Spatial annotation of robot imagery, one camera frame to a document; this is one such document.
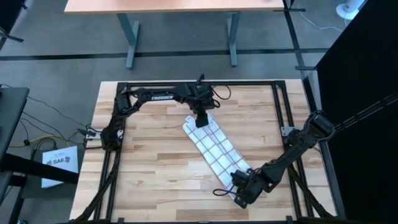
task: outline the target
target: wooden tabletop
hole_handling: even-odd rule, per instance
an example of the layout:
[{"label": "wooden tabletop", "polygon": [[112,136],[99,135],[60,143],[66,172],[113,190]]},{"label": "wooden tabletop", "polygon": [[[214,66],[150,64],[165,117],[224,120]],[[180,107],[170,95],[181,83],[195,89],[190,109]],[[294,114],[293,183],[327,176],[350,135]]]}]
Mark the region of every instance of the wooden tabletop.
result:
[{"label": "wooden tabletop", "polygon": [[[102,82],[92,121],[94,128],[108,125],[116,85],[117,82]],[[302,83],[286,80],[286,85],[295,125],[300,127],[309,114]],[[279,157],[283,148],[271,87],[230,88],[231,98],[220,100],[221,108],[208,112],[252,167]],[[220,96],[228,95],[225,87],[215,90]],[[247,209],[239,208],[229,196],[214,196],[212,190],[222,185],[182,129],[188,115],[191,111],[186,104],[157,101],[146,103],[140,112],[127,119],[114,222],[118,217],[124,217],[126,222],[264,221],[285,220],[287,215],[294,217],[287,172],[270,194],[263,192]],[[89,144],[99,145],[99,141]],[[70,218],[79,216],[97,192],[103,158],[102,149],[86,151]],[[320,153],[310,149],[302,159],[310,190],[335,214]],[[299,192],[302,211],[306,214]],[[105,216],[107,199],[106,195],[101,217]]]},{"label": "wooden tabletop", "polygon": [[250,11],[283,8],[282,0],[68,0],[65,12]]}]

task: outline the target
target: desk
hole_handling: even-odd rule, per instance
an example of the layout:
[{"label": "desk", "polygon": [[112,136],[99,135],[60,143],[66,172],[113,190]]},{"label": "desk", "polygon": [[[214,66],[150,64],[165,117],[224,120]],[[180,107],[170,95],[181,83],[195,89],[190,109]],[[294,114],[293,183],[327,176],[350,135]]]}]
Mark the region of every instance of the desk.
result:
[{"label": "desk", "polygon": [[[295,125],[302,127],[309,112],[301,80],[285,83]],[[108,125],[117,84],[101,83],[92,120],[94,128]],[[280,156],[283,147],[271,86],[229,87],[231,98],[220,100],[221,108],[209,111],[225,135],[252,167]],[[225,87],[215,90],[220,96],[228,95]],[[118,217],[124,217],[125,222],[263,221],[285,220],[287,215],[294,215],[287,172],[270,194],[263,192],[247,209],[239,208],[228,196],[215,197],[212,190],[221,184],[182,129],[190,114],[185,104],[157,101],[146,103],[140,112],[127,119],[113,222]],[[88,146],[100,144],[96,140]],[[79,216],[97,192],[103,159],[102,149],[86,151],[70,218]],[[320,153],[310,149],[302,159],[310,190],[335,214]],[[300,191],[299,196],[305,214]],[[107,201],[105,195],[101,218],[105,217]]]},{"label": "desk", "polygon": [[127,68],[132,68],[137,47],[139,21],[131,27],[126,13],[137,12],[200,12],[233,11],[228,19],[228,43],[231,65],[237,66],[236,33],[238,31],[240,11],[280,10],[284,8],[282,0],[68,0],[66,13],[112,13],[117,14],[121,27],[129,43]]}]

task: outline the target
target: black panel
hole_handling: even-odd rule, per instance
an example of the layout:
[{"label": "black panel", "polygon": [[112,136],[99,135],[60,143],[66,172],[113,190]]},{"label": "black panel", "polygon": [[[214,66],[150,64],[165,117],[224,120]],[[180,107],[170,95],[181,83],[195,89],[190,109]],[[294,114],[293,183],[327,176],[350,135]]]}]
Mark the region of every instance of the black panel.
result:
[{"label": "black panel", "polygon": [[[397,9],[397,1],[368,1],[317,65],[322,107],[335,124],[397,94]],[[349,219],[392,222],[396,216],[397,104],[329,142]]]}]

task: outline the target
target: gray floor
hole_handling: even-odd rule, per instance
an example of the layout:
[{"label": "gray floor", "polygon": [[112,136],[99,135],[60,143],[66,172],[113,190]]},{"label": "gray floor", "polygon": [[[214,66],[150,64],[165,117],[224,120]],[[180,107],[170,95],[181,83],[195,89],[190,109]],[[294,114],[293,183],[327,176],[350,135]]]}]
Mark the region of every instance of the gray floor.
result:
[{"label": "gray floor", "polygon": [[[344,21],[335,7],[344,0],[299,0],[304,15],[319,26],[344,29]],[[12,34],[23,43],[7,41],[1,56],[120,53],[127,51],[127,41],[115,15],[66,15],[66,0],[36,0],[22,16]],[[139,52],[176,50],[226,50],[226,12],[131,14],[142,26]],[[301,48],[326,48],[340,32],[320,30],[299,13],[292,19]],[[239,49],[292,48],[289,30],[281,12],[244,12],[238,30]],[[307,66],[315,66],[323,54],[303,54]],[[204,73],[212,79],[300,78],[295,71],[294,54],[239,55],[239,65],[229,66],[229,57],[146,57],[137,58],[133,70],[124,68],[125,58],[84,60],[0,61],[0,83],[27,86],[30,96],[46,101],[63,113],[89,123],[95,107],[100,82],[106,80],[194,79]],[[60,117],[44,105],[28,101],[25,111],[44,120],[69,136],[77,125]],[[27,124],[30,139],[43,135]],[[25,139],[18,126],[12,142]],[[9,152],[28,156],[29,149]],[[11,212],[18,188],[14,187],[0,207],[5,223]],[[30,224],[57,223],[68,220],[72,198],[29,199],[20,218]]]}]

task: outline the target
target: gray desk leg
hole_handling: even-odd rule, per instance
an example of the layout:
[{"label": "gray desk leg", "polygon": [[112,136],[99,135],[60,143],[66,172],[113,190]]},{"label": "gray desk leg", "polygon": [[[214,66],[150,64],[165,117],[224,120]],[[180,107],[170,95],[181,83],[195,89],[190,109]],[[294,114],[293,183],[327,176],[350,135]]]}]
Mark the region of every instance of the gray desk leg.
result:
[{"label": "gray desk leg", "polygon": [[138,40],[138,28],[139,21],[134,21],[131,28],[129,18],[126,13],[118,13],[118,19],[124,34],[126,35],[127,41],[129,42],[129,52],[127,53],[127,69],[132,69],[132,63],[134,61],[134,54],[136,53],[137,40]]},{"label": "gray desk leg", "polygon": [[231,66],[238,65],[238,56],[236,55],[236,33],[238,32],[239,18],[241,12],[234,12],[232,18],[228,19],[228,43],[229,43],[229,56],[231,57]]}]

